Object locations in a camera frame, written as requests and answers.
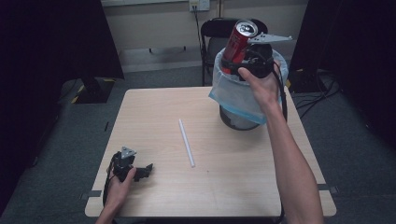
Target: person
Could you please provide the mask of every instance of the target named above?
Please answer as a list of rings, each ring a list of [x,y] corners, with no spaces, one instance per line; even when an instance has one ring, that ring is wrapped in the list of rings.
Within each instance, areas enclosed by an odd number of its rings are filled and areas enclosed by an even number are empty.
[[[121,210],[125,203],[126,197],[129,193],[132,182],[134,182],[134,174],[136,168],[133,167],[129,170],[123,182],[120,182],[119,178],[110,171],[110,183],[108,185],[107,199],[105,206],[96,220],[96,224],[109,224],[114,219],[114,216]]]
[[[275,71],[279,73],[279,62],[276,63]],[[288,223],[323,223],[317,181],[283,117],[277,100],[279,88],[276,77],[257,78],[246,68],[239,68],[238,72],[249,83],[262,113],[267,117],[276,183]],[[105,208],[96,223],[111,223],[125,201],[134,172],[131,170],[123,183],[116,177],[110,182]]]

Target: black tape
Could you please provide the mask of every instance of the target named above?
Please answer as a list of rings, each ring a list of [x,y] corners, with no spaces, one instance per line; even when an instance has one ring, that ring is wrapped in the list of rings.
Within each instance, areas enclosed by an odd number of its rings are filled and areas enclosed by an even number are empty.
[[[98,198],[102,195],[102,191],[101,190],[91,190],[88,193],[82,193],[79,198],[81,200],[85,200],[87,201],[89,198]]]
[[[318,190],[330,190],[327,184],[318,184]]]

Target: wooden table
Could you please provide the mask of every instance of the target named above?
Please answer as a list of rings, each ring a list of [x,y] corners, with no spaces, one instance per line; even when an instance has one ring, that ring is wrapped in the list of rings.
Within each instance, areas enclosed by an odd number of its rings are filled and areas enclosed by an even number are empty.
[[[142,89],[125,93],[92,190],[103,190],[106,168],[126,146],[137,151],[134,166],[154,163],[149,178],[133,183],[121,217],[277,217],[280,214],[274,159],[265,125],[236,131],[220,119],[210,87]],[[295,106],[288,95],[291,132],[318,184],[325,180]],[[178,120],[182,119],[195,167]],[[325,216],[336,208],[320,191]],[[85,213],[98,217],[102,197],[91,197]]]

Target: can lid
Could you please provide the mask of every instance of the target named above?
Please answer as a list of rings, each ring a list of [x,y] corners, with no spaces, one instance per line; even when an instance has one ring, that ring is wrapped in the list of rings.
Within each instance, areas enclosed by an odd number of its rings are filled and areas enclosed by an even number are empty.
[[[247,37],[256,36],[258,33],[257,25],[253,21],[248,21],[248,20],[238,21],[236,23],[235,28],[239,34],[247,36]]]

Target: black chair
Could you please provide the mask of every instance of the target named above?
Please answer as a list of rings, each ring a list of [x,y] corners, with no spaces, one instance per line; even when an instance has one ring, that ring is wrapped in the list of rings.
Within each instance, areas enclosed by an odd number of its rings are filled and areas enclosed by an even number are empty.
[[[236,18],[215,18],[206,21],[201,26],[201,58],[202,58],[202,85],[205,85],[205,71],[211,75],[210,69],[214,67],[216,55],[227,45],[233,27],[240,19]],[[268,33],[268,29],[264,23],[255,19],[249,19],[256,23],[260,34]]]

